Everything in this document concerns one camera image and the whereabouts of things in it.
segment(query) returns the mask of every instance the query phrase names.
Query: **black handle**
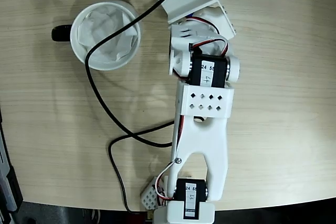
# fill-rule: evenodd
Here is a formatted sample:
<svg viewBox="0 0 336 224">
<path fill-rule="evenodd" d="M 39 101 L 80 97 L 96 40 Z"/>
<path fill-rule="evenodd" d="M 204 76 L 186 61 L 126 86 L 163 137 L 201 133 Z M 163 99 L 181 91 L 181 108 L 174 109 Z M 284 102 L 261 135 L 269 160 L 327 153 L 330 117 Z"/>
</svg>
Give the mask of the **black handle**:
<svg viewBox="0 0 336 224">
<path fill-rule="evenodd" d="M 70 31 L 72 25 L 56 26 L 51 31 L 51 38 L 56 42 L 70 42 Z"/>
</svg>

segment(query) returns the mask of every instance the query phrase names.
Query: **white cup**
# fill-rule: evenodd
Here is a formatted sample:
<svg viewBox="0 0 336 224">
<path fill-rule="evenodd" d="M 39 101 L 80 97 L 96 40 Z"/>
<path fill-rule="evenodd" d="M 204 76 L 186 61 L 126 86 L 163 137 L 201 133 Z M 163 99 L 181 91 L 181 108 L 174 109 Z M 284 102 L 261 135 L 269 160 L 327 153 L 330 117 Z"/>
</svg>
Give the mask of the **white cup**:
<svg viewBox="0 0 336 224">
<path fill-rule="evenodd" d="M 72 50 L 74 51 L 77 58 L 82 62 L 85 63 L 85 57 L 87 55 L 86 48 L 81 45 L 78 42 L 78 27 L 83 22 L 85 17 L 92 12 L 93 10 L 97 9 L 101 6 L 113 6 L 121 10 L 123 13 L 129 16 L 130 20 L 134 20 L 138 17 L 138 14 L 134 7 L 130 5 L 129 3 L 126 3 L 121 0 L 110 0 L 106 2 L 99 2 L 95 3 L 93 5 L 90 5 L 86 7 L 84 10 L 82 10 L 75 20 L 73 21 L 72 25 L 62 25 L 55 27 L 52 32 L 52 39 L 54 41 L 69 41 L 71 43 Z M 131 51 L 125 55 L 124 57 L 120 58 L 117 61 L 111 61 L 106 62 L 106 57 L 104 57 L 104 61 L 100 61 L 100 57 L 98 54 L 95 54 L 92 56 L 89 60 L 89 67 L 96 70 L 114 70 L 121 68 L 122 66 L 126 65 L 136 54 L 136 52 L 139 49 L 140 41 L 141 41 L 141 32 L 142 27 L 140 23 L 136 23 L 134 25 L 134 28 L 137 30 L 138 33 L 138 39 L 134 43 L 133 47 L 131 48 Z"/>
</svg>

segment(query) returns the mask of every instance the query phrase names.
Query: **tissue paper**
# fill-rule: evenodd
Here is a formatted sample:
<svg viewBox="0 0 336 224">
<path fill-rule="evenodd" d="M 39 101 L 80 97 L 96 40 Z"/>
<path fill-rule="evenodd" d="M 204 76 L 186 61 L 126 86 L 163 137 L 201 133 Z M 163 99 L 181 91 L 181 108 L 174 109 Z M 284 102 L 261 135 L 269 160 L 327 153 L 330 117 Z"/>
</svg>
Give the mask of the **tissue paper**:
<svg viewBox="0 0 336 224">
<path fill-rule="evenodd" d="M 113 34 L 131 21 L 129 15 L 114 6 L 100 6 L 91 11 L 77 30 L 78 42 L 88 52 L 95 44 Z M 99 62 L 117 61 L 129 54 L 137 40 L 134 27 L 99 47 L 92 57 Z"/>
</svg>

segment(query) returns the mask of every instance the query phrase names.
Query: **wood grain surface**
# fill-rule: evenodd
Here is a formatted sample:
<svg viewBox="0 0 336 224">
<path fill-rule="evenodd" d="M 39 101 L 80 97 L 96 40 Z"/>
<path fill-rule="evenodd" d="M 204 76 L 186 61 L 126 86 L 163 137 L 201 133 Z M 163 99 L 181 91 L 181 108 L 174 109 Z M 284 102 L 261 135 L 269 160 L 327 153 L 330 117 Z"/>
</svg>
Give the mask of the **wood grain surface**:
<svg viewBox="0 0 336 224">
<path fill-rule="evenodd" d="M 107 156 L 123 133 L 100 107 L 68 43 L 51 41 L 86 6 L 105 0 L 0 0 L 0 103 L 24 200 L 124 210 Z M 126 0 L 139 13 L 156 0 Z M 336 197 L 336 0 L 221 0 L 241 61 L 228 124 L 229 172 L 217 210 Z M 143 21 L 137 56 L 94 71 L 105 101 L 131 130 L 174 117 L 170 33 L 157 9 Z M 171 141 L 172 127 L 147 138 Z M 130 208 L 169 161 L 170 150 L 125 140 L 113 148 Z M 193 156 L 183 175 L 204 177 Z"/>
</svg>

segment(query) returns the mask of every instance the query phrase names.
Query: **screw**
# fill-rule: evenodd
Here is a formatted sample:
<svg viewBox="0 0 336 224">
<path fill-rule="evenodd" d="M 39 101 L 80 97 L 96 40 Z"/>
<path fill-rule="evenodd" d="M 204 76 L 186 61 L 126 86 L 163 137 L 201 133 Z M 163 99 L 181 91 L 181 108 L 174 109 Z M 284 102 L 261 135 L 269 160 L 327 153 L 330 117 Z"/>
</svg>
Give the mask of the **screw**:
<svg viewBox="0 0 336 224">
<path fill-rule="evenodd" d="M 177 157 L 177 158 L 175 159 L 175 163 L 177 163 L 177 164 L 182 163 L 182 159 L 180 159 L 179 157 Z"/>
</svg>

